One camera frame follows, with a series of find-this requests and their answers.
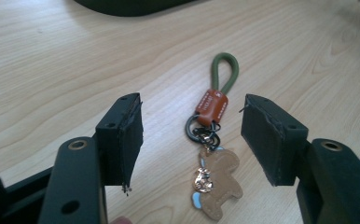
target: keychain charm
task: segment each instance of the keychain charm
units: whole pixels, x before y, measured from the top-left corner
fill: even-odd
[[[219,147],[215,152],[206,153],[205,148],[201,150],[200,172],[195,180],[195,190],[192,195],[194,206],[201,209],[208,217],[219,220],[223,216],[221,205],[231,197],[240,199],[243,196],[242,188],[238,181],[232,177],[231,172],[239,166],[239,159],[235,153]],[[205,181],[201,186],[198,181]]]
[[[218,90],[220,60],[226,60],[232,68],[231,77],[221,91]],[[239,159],[235,153],[220,146],[220,138],[216,133],[221,129],[219,122],[228,106],[226,94],[238,73],[239,65],[235,57],[228,53],[215,56],[212,63],[212,88],[202,96],[195,114],[186,123],[187,136],[203,145],[200,152],[201,168],[196,172],[193,183],[196,191],[192,194],[192,202],[213,220],[219,220],[223,216],[221,205],[226,200],[243,196],[241,186],[231,175],[239,166]],[[194,120],[201,127],[191,130]]]

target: metal key ring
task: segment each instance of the metal key ring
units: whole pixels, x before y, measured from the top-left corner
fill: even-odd
[[[198,129],[194,129],[194,135],[197,135],[202,143],[209,151],[215,151],[220,146],[220,138],[216,133],[198,133]]]
[[[192,121],[194,121],[195,119],[197,119],[198,116],[199,116],[199,115],[193,115],[193,116],[189,117],[189,119],[187,120],[187,123],[186,123],[186,134],[187,134],[187,136],[189,137],[189,139],[191,139],[192,141],[203,144],[203,142],[201,141],[201,139],[200,139],[199,137],[197,137],[197,136],[191,131],[191,129],[190,129]],[[214,122],[212,122],[212,124],[210,125],[210,129],[211,129],[212,131],[215,130],[215,123],[214,123]]]

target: green rope loop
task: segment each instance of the green rope loop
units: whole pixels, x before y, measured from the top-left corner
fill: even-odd
[[[236,78],[238,78],[239,75],[239,65],[236,58],[228,53],[219,53],[215,56],[212,62],[212,88],[214,90],[218,90],[219,82],[218,82],[218,64],[221,60],[225,60],[229,63],[232,74],[228,80],[228,82],[224,85],[223,89],[221,89],[221,92],[224,94],[228,94],[230,88],[233,86],[233,84],[236,81]]]

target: screw hole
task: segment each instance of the screw hole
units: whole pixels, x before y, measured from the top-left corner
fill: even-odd
[[[105,124],[105,126],[107,128],[114,128],[114,127],[116,127],[116,124],[115,123],[107,123],[107,124]]]
[[[333,142],[324,141],[324,142],[322,142],[322,146],[331,151],[341,151],[342,150],[342,147],[340,145],[333,143]]]
[[[65,215],[70,215],[74,213],[78,207],[80,206],[80,203],[78,201],[71,201],[62,206],[62,213]]]
[[[79,150],[79,149],[84,148],[86,146],[87,146],[87,141],[85,141],[85,140],[76,140],[76,141],[72,142],[69,145],[69,149]]]

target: orange leather tag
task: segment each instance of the orange leather tag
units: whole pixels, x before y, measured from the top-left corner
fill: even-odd
[[[195,109],[198,114],[197,122],[203,126],[210,126],[212,122],[219,123],[228,105],[227,96],[216,90],[208,90]]]

